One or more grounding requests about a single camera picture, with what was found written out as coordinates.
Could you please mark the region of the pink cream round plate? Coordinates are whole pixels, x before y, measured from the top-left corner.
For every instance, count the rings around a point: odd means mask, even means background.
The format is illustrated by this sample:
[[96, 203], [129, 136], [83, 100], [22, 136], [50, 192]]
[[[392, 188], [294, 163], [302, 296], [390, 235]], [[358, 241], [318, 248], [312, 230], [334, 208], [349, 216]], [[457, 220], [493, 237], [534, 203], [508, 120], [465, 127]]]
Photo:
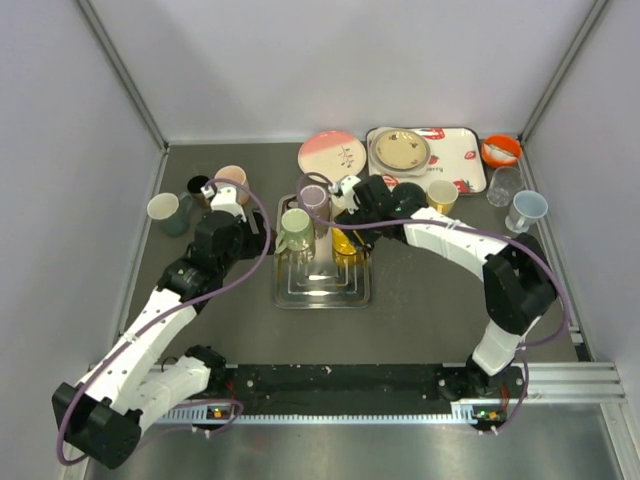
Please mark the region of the pink cream round plate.
[[336, 182], [347, 175], [358, 175], [366, 166], [363, 143], [344, 131], [325, 131], [308, 138], [298, 151], [298, 165], [303, 173], [316, 172], [312, 178], [324, 182], [319, 174]]

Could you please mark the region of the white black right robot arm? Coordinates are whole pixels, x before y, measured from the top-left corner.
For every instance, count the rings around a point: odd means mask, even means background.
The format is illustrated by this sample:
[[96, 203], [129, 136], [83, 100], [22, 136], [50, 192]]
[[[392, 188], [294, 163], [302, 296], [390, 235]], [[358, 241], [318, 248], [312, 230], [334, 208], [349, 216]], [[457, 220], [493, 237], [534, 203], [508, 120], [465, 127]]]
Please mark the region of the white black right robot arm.
[[449, 260], [482, 281], [489, 322], [465, 366], [469, 388], [487, 396], [504, 380], [526, 335], [558, 292], [538, 241], [529, 234], [508, 239], [454, 221], [427, 203], [413, 183], [389, 188], [383, 178], [349, 175], [329, 191], [344, 210], [335, 221], [358, 250], [370, 252], [385, 237]]

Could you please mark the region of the cream white mug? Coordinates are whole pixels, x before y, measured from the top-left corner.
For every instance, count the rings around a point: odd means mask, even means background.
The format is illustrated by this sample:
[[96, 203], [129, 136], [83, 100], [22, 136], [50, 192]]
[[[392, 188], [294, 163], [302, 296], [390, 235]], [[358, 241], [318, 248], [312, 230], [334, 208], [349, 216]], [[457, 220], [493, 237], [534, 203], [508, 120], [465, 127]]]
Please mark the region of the cream white mug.
[[348, 202], [344, 195], [331, 195], [331, 211], [334, 216], [348, 209]]

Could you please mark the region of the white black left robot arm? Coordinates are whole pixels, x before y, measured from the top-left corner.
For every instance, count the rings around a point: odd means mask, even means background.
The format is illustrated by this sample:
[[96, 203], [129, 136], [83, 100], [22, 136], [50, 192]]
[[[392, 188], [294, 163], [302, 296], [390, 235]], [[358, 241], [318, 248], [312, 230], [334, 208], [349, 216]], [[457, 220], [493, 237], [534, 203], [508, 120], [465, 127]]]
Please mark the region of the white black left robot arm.
[[263, 207], [206, 213], [186, 252], [167, 266], [138, 317], [109, 353], [73, 384], [61, 383], [52, 396], [57, 424], [57, 460], [73, 466], [91, 458], [115, 469], [137, 448], [144, 433], [189, 397], [216, 396], [227, 374], [215, 354], [198, 347], [155, 378], [148, 376], [160, 355], [214, 297], [252, 276], [226, 284], [240, 260], [261, 265], [273, 251], [274, 232]]

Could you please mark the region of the beige floral bowl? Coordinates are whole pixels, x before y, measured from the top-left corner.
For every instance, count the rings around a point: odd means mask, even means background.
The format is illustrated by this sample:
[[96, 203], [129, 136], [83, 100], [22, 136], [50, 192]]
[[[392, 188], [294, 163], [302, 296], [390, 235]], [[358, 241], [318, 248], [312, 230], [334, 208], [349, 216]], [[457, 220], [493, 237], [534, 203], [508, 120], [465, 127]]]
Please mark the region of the beige floral bowl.
[[426, 139], [413, 130], [386, 128], [375, 133], [369, 151], [385, 172], [401, 177], [424, 175], [431, 158]]

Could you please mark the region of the mauve purple mug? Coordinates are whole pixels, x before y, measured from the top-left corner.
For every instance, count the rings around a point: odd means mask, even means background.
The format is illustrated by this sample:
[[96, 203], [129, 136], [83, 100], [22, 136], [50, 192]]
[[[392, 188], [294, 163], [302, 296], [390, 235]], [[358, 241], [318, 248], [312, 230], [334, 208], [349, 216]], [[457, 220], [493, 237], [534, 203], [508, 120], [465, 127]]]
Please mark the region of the mauve purple mug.
[[300, 207], [306, 211], [315, 225], [326, 227], [330, 220], [330, 198], [327, 190], [319, 185], [302, 187], [297, 194]]

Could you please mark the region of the clear drinking glass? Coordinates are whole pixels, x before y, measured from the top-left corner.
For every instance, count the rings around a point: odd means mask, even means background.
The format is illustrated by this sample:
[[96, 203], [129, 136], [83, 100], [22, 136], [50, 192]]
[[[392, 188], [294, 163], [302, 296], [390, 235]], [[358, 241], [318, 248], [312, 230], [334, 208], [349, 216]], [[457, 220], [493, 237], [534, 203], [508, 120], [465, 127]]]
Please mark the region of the clear drinking glass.
[[522, 174], [518, 168], [500, 167], [493, 173], [486, 198], [494, 207], [506, 207], [523, 186]]

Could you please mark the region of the orange yellow mug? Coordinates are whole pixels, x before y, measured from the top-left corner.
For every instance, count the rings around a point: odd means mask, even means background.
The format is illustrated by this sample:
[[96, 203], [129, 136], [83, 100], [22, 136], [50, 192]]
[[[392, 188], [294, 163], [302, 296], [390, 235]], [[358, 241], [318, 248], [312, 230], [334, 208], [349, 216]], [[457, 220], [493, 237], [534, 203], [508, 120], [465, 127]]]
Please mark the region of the orange yellow mug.
[[359, 252], [347, 236], [337, 228], [331, 229], [332, 258], [334, 263], [343, 268], [355, 267], [365, 262], [366, 256]]

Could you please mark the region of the dark grey green mug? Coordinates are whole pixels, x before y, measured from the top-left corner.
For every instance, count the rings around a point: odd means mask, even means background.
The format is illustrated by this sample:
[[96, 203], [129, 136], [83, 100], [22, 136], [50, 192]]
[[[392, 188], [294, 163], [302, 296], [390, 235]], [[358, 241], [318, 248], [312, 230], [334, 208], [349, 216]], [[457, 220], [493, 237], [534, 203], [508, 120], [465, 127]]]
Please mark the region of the dark grey green mug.
[[423, 208], [427, 205], [426, 193], [417, 184], [412, 182], [399, 183], [392, 191], [397, 204], [402, 208]]

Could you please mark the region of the light blue cup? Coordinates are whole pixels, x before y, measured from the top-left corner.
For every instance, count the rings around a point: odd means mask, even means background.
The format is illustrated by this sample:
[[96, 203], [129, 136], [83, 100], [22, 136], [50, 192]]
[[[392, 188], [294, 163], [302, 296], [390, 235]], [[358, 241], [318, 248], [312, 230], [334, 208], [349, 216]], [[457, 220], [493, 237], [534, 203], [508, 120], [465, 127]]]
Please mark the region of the light blue cup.
[[547, 213], [548, 203], [541, 194], [523, 190], [513, 197], [505, 226], [513, 233], [525, 233]]

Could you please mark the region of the pink white mug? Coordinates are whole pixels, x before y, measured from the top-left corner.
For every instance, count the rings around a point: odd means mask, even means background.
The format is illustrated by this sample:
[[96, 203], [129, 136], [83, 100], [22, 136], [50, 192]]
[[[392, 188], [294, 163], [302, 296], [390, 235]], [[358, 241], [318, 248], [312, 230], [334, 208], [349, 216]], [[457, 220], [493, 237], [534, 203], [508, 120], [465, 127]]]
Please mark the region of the pink white mug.
[[217, 186], [219, 188], [224, 184], [224, 180], [230, 180], [231, 186], [236, 188], [238, 202], [241, 205], [246, 205], [248, 203], [249, 195], [247, 190], [250, 186], [247, 174], [242, 167], [238, 165], [224, 166], [216, 172], [215, 179], [218, 180]]

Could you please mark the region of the light green mug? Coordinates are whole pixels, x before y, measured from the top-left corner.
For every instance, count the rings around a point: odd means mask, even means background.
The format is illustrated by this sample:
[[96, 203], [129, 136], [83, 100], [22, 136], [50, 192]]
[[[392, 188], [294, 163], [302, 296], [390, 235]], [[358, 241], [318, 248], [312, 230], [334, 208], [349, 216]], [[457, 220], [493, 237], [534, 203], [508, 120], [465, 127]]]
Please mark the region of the light green mug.
[[283, 213], [275, 240], [275, 253], [285, 250], [302, 252], [314, 244], [314, 226], [311, 217], [300, 208]]

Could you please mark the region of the steel mug tray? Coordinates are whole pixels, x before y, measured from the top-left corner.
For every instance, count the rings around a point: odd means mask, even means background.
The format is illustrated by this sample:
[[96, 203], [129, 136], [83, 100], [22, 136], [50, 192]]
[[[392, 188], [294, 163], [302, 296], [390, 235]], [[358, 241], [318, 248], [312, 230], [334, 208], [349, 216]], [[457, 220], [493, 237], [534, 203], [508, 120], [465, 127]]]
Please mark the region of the steel mug tray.
[[[276, 236], [284, 212], [300, 208], [295, 195], [280, 200]], [[369, 304], [372, 266], [339, 267], [332, 258], [331, 228], [314, 226], [314, 244], [302, 251], [274, 254], [274, 301], [283, 309], [347, 309]]]

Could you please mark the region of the pale yellow mug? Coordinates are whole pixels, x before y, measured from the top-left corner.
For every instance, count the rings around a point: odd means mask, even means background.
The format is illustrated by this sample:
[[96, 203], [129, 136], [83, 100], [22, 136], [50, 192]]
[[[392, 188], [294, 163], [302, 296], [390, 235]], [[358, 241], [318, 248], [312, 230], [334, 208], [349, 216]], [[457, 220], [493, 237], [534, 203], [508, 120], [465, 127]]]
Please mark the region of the pale yellow mug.
[[448, 215], [458, 197], [457, 186], [447, 180], [434, 180], [426, 189], [427, 203], [442, 215]]

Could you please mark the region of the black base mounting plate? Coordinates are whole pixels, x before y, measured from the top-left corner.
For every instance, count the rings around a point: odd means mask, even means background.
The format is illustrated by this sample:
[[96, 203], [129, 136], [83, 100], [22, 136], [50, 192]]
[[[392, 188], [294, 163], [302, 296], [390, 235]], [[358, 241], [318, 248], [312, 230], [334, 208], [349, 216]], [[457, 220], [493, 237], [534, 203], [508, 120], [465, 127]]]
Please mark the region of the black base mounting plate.
[[232, 398], [258, 415], [365, 416], [448, 413], [458, 400], [503, 406], [523, 391], [522, 370], [489, 378], [466, 365], [255, 365], [218, 368], [201, 394]]

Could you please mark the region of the orange bowl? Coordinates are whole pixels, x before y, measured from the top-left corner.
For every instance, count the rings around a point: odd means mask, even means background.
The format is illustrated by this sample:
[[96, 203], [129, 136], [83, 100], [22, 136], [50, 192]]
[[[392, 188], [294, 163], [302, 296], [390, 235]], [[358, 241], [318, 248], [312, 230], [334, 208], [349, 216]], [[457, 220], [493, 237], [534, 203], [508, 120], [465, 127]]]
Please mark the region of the orange bowl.
[[522, 157], [522, 148], [516, 138], [507, 135], [492, 135], [483, 140], [483, 161], [492, 168], [515, 165]]

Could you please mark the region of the teal mug white inside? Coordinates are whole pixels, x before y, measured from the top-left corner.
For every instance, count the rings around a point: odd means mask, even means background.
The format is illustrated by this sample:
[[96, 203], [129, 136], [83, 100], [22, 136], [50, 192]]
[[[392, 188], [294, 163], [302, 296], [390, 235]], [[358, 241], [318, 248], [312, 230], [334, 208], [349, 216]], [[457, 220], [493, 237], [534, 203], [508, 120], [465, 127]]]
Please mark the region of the teal mug white inside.
[[194, 198], [188, 192], [159, 193], [148, 202], [146, 212], [163, 233], [177, 237], [189, 230], [193, 205]]

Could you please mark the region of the dark brown patterned cup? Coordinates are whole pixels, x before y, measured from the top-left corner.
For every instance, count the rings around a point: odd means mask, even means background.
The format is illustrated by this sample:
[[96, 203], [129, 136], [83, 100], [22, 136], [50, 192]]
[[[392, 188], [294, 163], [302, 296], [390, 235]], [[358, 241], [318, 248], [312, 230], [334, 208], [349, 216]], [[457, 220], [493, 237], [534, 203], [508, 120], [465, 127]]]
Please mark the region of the dark brown patterned cup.
[[196, 200], [198, 205], [205, 211], [210, 210], [210, 205], [202, 189], [208, 183], [209, 178], [206, 175], [196, 175], [187, 182], [187, 190]]

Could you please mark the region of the strawberry pattern square tray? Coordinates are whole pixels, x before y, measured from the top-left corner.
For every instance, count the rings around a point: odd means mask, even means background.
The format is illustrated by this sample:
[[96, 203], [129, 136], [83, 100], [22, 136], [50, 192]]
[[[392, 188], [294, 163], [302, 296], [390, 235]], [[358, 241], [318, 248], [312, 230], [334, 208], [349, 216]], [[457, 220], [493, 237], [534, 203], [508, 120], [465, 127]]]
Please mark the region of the strawberry pattern square tray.
[[400, 183], [411, 182], [426, 189], [434, 180], [454, 183], [461, 195], [476, 195], [486, 191], [487, 176], [482, 164], [476, 133], [468, 128], [418, 127], [411, 131], [422, 137], [430, 147], [431, 155], [416, 171], [402, 172], [385, 166], [377, 157], [374, 142], [393, 127], [381, 126], [366, 136], [368, 172], [381, 175], [393, 189]]

